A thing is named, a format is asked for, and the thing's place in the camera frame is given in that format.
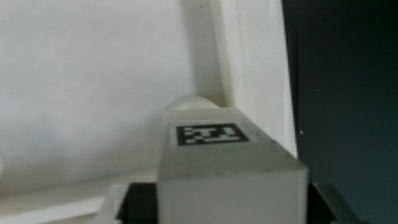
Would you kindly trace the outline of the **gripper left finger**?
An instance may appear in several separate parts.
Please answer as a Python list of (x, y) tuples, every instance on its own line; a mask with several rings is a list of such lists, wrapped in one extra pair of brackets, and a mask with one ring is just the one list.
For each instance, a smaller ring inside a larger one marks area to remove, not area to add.
[(157, 184), (132, 183), (116, 215), (122, 224), (159, 224)]

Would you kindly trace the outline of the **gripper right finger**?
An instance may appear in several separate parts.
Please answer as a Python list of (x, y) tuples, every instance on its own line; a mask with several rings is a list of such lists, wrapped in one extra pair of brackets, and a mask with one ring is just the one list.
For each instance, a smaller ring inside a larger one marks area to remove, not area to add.
[(310, 184), (306, 218), (306, 224), (360, 224), (360, 218), (331, 184)]

